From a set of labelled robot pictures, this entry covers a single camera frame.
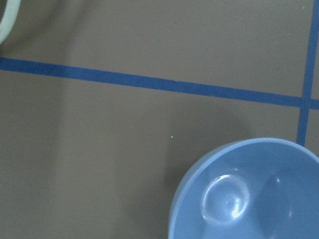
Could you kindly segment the green bowl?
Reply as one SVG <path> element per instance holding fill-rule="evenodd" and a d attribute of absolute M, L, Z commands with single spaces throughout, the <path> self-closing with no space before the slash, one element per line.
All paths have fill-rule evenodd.
<path fill-rule="evenodd" d="M 0 43 L 2 44 L 10 34 L 15 24 L 21 0 L 7 0 L 0 22 Z"/>

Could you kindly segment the blue bowl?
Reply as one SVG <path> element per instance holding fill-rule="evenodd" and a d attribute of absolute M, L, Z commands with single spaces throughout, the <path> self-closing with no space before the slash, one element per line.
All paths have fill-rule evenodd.
<path fill-rule="evenodd" d="M 170 239 L 316 239 L 319 159 L 277 138 L 242 140 L 201 157 L 172 201 Z"/>

